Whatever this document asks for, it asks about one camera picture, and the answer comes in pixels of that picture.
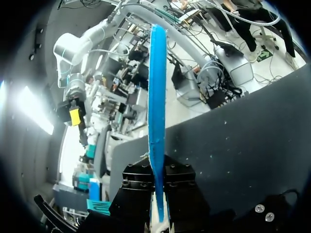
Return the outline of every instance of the shoe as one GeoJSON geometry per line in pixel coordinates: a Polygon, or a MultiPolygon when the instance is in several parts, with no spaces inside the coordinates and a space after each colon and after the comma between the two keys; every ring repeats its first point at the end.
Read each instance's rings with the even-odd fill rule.
{"type": "Polygon", "coordinates": [[[233,30],[226,32],[225,36],[229,37],[229,38],[234,38],[234,39],[239,38],[239,35],[235,34],[235,32],[233,30]]]}
{"type": "Polygon", "coordinates": [[[261,48],[260,46],[257,46],[255,51],[248,54],[247,59],[250,63],[254,63],[255,61],[257,61],[259,55],[261,55],[261,48]]]}
{"type": "Polygon", "coordinates": [[[288,52],[285,53],[285,61],[294,69],[298,70],[299,66],[297,65],[295,58],[292,57],[288,52]]]}

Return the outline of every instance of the blue stick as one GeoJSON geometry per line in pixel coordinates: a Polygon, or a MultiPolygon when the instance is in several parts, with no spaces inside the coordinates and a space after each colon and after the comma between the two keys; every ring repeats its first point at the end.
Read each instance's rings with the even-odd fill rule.
{"type": "Polygon", "coordinates": [[[163,166],[165,153],[165,90],[166,90],[166,32],[154,25],[151,30],[149,92],[148,92],[148,143],[149,159],[155,176],[155,196],[160,222],[164,219],[163,166]]]}

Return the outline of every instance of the teal box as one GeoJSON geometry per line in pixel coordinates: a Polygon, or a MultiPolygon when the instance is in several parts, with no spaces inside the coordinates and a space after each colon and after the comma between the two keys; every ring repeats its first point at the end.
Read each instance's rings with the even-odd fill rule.
{"type": "Polygon", "coordinates": [[[89,145],[86,151],[86,156],[90,159],[94,159],[95,157],[96,145],[89,145]]]}

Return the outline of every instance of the yellow tag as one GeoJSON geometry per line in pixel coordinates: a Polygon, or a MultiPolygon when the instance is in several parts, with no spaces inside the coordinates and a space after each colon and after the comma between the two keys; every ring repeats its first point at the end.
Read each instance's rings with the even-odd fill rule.
{"type": "Polygon", "coordinates": [[[79,125],[81,123],[80,116],[79,116],[79,109],[72,109],[69,111],[70,117],[71,117],[71,122],[72,126],[79,125]]]}

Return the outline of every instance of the dark wall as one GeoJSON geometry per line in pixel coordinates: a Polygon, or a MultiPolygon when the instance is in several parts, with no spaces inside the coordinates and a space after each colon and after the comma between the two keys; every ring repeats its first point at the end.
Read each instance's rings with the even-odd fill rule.
{"type": "MultiPolygon", "coordinates": [[[[20,38],[19,47],[11,53],[11,60],[4,75],[8,96],[4,113],[1,113],[1,129],[4,133],[1,151],[6,174],[12,187],[38,216],[33,197],[41,194],[52,199],[52,185],[57,179],[59,154],[65,125],[54,115],[54,108],[62,100],[63,90],[57,87],[56,59],[52,49],[63,33],[81,36],[88,27],[99,23],[111,13],[113,7],[102,3],[96,9],[60,9],[55,1],[34,17],[20,38]],[[36,28],[44,33],[37,37],[42,48],[34,52],[36,28]],[[46,115],[54,125],[53,135],[48,135],[26,117],[19,109],[17,96],[28,86],[44,103],[46,115]]],[[[80,7],[79,3],[70,7],[80,7]]]]}

